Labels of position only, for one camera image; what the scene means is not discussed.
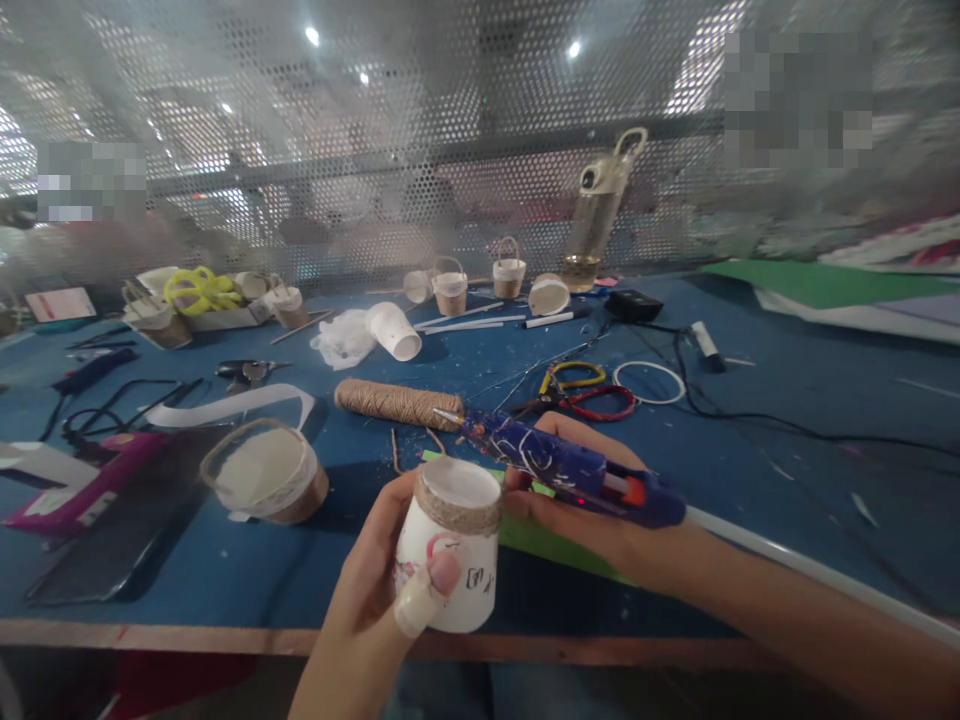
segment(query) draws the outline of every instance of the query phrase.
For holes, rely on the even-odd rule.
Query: pliers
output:
[[[557,378],[557,372],[572,367],[586,368],[596,374],[593,377],[582,380],[561,382]],[[617,422],[618,420],[630,417],[637,406],[637,400],[633,396],[633,393],[619,385],[600,385],[606,378],[606,372],[597,365],[585,362],[561,363],[547,370],[543,382],[540,384],[540,392],[536,398],[530,402],[511,408],[511,412],[517,413],[515,415],[517,419],[522,418],[530,412],[541,412],[555,408],[569,410],[585,420],[592,422]],[[567,388],[571,387],[590,387],[591,389],[576,395],[570,395],[567,392]],[[620,395],[626,404],[622,410],[615,413],[598,413],[579,407],[579,404],[585,400],[600,395]]]

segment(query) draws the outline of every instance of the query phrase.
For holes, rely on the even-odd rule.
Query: small basket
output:
[[[300,445],[300,462],[280,487],[244,504],[239,502],[231,488],[217,482],[211,469],[215,466],[222,467],[225,458],[232,450],[236,450],[246,439],[259,434],[264,429],[281,429],[290,433]],[[213,488],[224,507],[279,525],[296,525],[303,522],[320,509],[330,491],[327,473],[320,465],[317,454],[306,438],[298,430],[272,418],[254,420],[223,438],[200,463],[200,477],[204,483]]]
[[[296,330],[310,322],[310,314],[303,304],[303,295],[297,288],[289,287],[279,275],[270,276],[270,290],[263,299],[273,310],[273,315],[280,325],[287,330]]]
[[[438,267],[441,260],[456,263],[459,272],[441,273]],[[456,258],[441,255],[433,264],[433,272],[433,291],[437,296],[440,314],[447,317],[463,315],[467,309],[467,274],[463,271],[463,265]]]
[[[123,322],[161,350],[176,350],[193,340],[183,317],[159,298],[138,297],[130,287],[122,290],[127,301]]]
[[[503,244],[513,243],[515,257],[503,259]],[[507,235],[497,243],[497,261],[493,264],[493,294],[501,300],[512,300],[520,294],[523,275],[527,264],[520,259],[520,244],[516,238]]]

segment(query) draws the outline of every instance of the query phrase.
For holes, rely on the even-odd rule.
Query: blue hot glue gun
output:
[[[434,408],[460,426],[474,447],[499,463],[529,473],[556,499],[650,529],[683,522],[684,499],[647,470],[631,470],[593,450],[517,422],[502,412]]]

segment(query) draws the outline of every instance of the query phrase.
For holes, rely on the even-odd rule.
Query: white paper strip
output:
[[[282,400],[291,400],[300,398],[302,406],[300,408],[300,423],[297,430],[303,427],[307,421],[307,416],[313,410],[316,400],[312,395],[307,395],[300,388],[293,385],[279,383],[277,385],[264,385],[256,390],[247,390],[239,395],[233,395],[223,400],[201,405],[195,408],[171,408],[166,405],[159,405],[146,414],[147,422],[158,427],[186,428],[205,425],[206,423],[216,422],[223,418],[246,412],[247,410],[256,410],[257,408],[273,405]]]
[[[467,310],[465,313],[460,313],[459,315],[457,315],[457,317],[464,317],[465,315],[473,315],[478,312],[486,312],[487,310],[493,310],[494,308],[498,308],[501,305],[503,305],[502,301],[498,303],[493,303],[492,305],[484,305],[483,307],[474,308],[473,310]],[[438,318],[434,318],[433,320],[427,320],[426,322],[417,323],[416,325],[413,326],[413,329],[419,330],[420,328],[430,327],[431,325],[436,325],[437,323],[444,322],[445,320],[456,320],[456,318],[450,317],[448,315],[442,315]]]

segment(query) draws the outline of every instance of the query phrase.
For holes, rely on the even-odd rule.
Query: metal mesh wall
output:
[[[31,0],[0,6],[0,190],[45,142],[142,143],[142,222],[0,228],[19,289],[159,265],[395,284],[442,251],[488,274],[512,234],[561,259],[583,165],[650,129],[604,266],[809,256],[954,210],[950,1]],[[872,51],[859,167],[724,156],[724,39],[851,33]]]

